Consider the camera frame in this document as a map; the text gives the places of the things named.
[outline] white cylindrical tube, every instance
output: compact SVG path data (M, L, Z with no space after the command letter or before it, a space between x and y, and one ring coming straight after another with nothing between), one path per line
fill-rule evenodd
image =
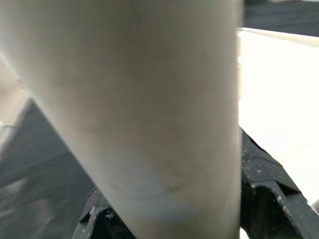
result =
M0 50L138 239L239 231L236 0L0 1Z

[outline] black plastic mount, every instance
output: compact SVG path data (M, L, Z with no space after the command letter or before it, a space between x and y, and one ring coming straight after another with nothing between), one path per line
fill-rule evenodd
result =
M319 215L280 163L242 134L241 227L250 239L319 239ZM73 239L134 239L95 188Z

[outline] white surface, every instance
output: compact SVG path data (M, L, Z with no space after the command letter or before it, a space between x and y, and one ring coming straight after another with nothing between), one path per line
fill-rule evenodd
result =
M239 35L240 125L283 164L311 203L319 198L319 49Z

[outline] white pole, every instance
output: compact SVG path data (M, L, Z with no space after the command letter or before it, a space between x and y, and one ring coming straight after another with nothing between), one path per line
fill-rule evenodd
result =
M239 232L236 0L0 1L0 49L138 239Z

